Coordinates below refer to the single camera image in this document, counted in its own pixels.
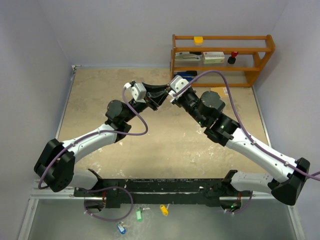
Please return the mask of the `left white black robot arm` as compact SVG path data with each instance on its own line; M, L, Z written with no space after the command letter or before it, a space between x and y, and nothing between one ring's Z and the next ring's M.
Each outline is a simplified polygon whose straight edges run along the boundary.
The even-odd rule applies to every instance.
M167 85L128 82L123 86L121 100L107 105L105 123L70 140L51 139L34 166L39 176L38 189L60 192L66 187L85 189L91 196L103 191L103 184L91 170L75 171L75 165L99 148L115 144L127 136L143 136L149 131L141 113L156 111L168 96Z

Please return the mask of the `wooden shelf rack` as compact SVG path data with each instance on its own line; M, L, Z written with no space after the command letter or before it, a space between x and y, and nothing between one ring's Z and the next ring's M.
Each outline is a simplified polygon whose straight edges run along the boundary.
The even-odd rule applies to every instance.
M244 80L232 87L252 87L276 50L268 35L173 35L170 76L191 71L240 72Z

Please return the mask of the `white green box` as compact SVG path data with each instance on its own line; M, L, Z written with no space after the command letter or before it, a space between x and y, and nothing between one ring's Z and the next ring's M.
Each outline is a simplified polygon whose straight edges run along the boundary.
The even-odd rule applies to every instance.
M225 54L222 51L203 52L202 60L204 64L220 64L225 61Z

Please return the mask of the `blue black stapler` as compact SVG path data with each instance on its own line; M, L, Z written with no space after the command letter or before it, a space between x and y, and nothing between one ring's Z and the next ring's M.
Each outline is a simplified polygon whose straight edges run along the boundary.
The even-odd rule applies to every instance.
M182 78L186 79L188 82L192 81L198 72L196 70L187 70L187 71L178 71L173 74L173 77L181 76Z

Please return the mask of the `grey black stapler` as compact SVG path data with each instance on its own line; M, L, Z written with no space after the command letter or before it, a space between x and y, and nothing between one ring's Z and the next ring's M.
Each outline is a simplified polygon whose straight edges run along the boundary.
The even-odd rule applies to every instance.
M176 61L184 61L184 62L197 62L202 58L201 52L190 52L190 51L182 51L175 53Z

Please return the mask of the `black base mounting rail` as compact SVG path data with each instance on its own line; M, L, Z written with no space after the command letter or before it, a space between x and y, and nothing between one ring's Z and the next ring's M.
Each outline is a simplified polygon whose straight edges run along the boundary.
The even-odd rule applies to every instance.
M231 186L231 170L224 178L141 178L98 180L93 190L77 188L76 197L86 200L106 197L105 207L119 208L123 204L135 205L205 205L230 207L232 201L249 197L250 191L238 191Z

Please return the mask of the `yellow tag key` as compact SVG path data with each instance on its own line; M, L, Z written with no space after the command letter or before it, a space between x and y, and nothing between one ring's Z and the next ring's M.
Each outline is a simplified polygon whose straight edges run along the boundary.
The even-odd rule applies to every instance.
M161 204L159 206L160 208L160 211L162 213L163 216L167 217L169 215L169 207L170 207L170 204Z

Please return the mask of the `green tag key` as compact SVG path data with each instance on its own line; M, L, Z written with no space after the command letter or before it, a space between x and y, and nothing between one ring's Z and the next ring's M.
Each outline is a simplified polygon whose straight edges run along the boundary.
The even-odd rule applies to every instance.
M144 219L145 212L148 212L151 208L150 207L138 207L135 214L136 220L138 222L142 222Z

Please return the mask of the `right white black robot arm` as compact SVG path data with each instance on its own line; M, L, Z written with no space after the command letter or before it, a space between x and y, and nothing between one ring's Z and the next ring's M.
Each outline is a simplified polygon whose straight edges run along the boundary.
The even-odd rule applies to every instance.
M170 92L172 103L184 110L202 127L212 142L234 150L258 164L266 173L246 173L231 170L225 176L222 190L228 196L253 191L271 194L283 204L293 206L306 182L310 162L303 157L295 160L271 149L253 136L246 136L240 124L223 113L225 103L218 93L206 91L200 97L192 87L182 93L182 85Z

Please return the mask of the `red black stamp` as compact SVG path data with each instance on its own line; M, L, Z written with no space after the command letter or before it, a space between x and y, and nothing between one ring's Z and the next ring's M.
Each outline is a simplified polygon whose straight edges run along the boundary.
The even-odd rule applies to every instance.
M236 62L236 57L239 54L238 51L232 51L230 57L227 60L227 63L233 65Z

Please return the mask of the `blue tag key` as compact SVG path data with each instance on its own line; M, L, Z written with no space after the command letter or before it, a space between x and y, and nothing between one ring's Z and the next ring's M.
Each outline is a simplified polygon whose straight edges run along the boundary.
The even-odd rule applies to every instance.
M127 230L130 228L129 225L125 224L124 222L120 221L117 223L117 229L120 234L124 235L127 233Z

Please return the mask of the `yellow tape measure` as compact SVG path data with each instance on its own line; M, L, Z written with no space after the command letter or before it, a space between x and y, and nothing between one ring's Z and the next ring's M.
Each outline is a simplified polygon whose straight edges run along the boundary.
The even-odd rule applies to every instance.
M202 36L194 36L193 37L193 43L195 46L201 46L204 42L204 39Z

